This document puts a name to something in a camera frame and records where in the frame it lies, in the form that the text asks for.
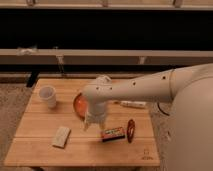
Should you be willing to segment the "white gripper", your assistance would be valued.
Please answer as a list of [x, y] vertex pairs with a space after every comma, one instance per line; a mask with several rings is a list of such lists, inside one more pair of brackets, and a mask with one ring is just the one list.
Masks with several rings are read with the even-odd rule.
[[86, 131], [90, 123], [99, 123], [101, 131], [105, 129], [107, 103], [89, 103], [86, 111], [86, 121], [84, 122], [84, 131]]

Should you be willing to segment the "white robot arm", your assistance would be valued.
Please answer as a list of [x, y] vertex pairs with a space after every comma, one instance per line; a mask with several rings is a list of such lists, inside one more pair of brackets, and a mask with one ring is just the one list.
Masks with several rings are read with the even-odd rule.
[[85, 125], [103, 124], [110, 100], [171, 105], [166, 171], [213, 171], [213, 63], [166, 70], [126, 81], [105, 75], [88, 83]]

